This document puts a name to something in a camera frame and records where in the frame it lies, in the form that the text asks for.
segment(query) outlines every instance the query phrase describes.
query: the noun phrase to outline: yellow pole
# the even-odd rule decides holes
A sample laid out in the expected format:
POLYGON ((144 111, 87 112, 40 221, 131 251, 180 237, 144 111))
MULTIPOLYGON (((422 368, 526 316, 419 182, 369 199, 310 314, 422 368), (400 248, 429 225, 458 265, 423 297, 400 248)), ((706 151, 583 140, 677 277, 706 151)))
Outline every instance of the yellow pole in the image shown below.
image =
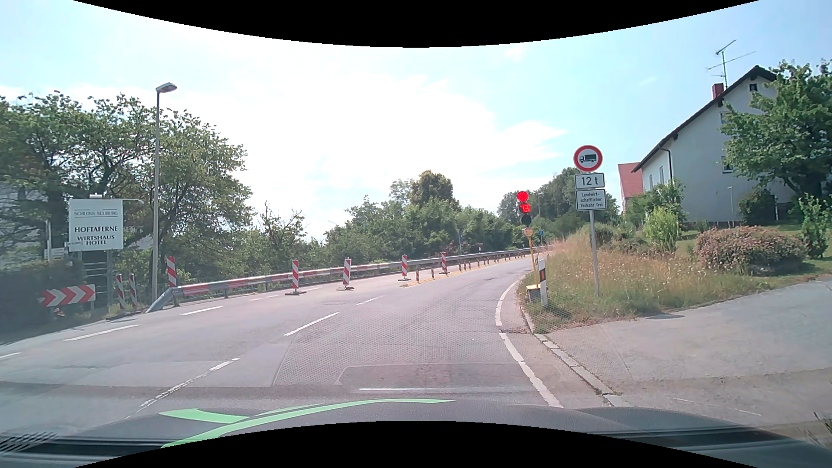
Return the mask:
POLYGON ((537 285, 537 290, 540 291, 540 273, 537 272, 537 265, 534 263, 534 249, 532 248, 532 237, 528 237, 528 251, 532 253, 532 271, 534 272, 534 284, 537 285))

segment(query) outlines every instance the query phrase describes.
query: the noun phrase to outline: red and white chevron sign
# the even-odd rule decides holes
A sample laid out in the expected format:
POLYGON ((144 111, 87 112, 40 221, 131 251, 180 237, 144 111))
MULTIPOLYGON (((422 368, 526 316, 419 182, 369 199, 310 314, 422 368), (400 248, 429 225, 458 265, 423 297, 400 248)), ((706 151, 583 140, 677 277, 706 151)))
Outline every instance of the red and white chevron sign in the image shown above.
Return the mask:
POLYGON ((48 289, 41 293, 38 300, 44 307, 65 306, 77 304, 78 302, 89 302, 96 300, 96 285, 86 284, 81 286, 68 286, 61 289, 48 289))

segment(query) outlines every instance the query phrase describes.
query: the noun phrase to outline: red roof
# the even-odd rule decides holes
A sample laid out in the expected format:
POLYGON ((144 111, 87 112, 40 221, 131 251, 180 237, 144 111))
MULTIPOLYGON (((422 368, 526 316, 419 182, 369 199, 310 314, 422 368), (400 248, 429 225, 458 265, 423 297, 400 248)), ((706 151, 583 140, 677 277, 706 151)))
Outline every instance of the red roof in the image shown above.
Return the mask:
POLYGON ((644 192, 644 186, 641 184, 641 169, 636 172, 632 171, 638 165, 638 162, 618 165, 618 176, 622 181, 622 198, 624 199, 644 192))

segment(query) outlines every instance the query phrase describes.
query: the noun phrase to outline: curb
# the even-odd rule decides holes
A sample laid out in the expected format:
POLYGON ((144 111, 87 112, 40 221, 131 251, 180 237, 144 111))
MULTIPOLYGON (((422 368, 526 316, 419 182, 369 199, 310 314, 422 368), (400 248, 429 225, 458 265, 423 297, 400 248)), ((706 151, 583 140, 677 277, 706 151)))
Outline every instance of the curb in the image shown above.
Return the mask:
POLYGON ((546 335, 535 333, 534 332, 534 322, 532 318, 526 313, 525 307, 522 306, 522 301, 520 302, 520 311, 523 314, 523 318, 526 320, 526 326, 528 326, 529 331, 534 335, 535 338, 540 340, 540 342, 547 348, 549 351, 552 352, 558 359, 560 359, 563 364, 566 364, 572 372, 575 372, 577 376, 581 377, 581 380, 585 381, 587 385, 592 387, 592 389, 601 396, 608 404, 611 406, 632 406, 631 404, 624 401, 620 395, 617 395, 610 387, 608 387, 604 382, 601 381, 598 377, 593 375, 590 371, 587 370, 586 367, 582 366, 578 361, 575 361, 572 356, 569 356, 557 343, 550 340, 546 335))

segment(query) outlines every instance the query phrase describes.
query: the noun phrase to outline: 12 t sign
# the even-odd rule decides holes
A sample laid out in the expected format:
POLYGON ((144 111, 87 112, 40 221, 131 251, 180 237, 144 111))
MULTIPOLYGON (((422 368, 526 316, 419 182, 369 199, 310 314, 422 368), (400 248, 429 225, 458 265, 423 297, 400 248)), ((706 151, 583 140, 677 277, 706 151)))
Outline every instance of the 12 t sign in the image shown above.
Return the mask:
POLYGON ((604 173, 595 172, 593 174, 578 174, 575 176, 575 188, 582 190, 584 188, 603 188, 604 187, 604 173))

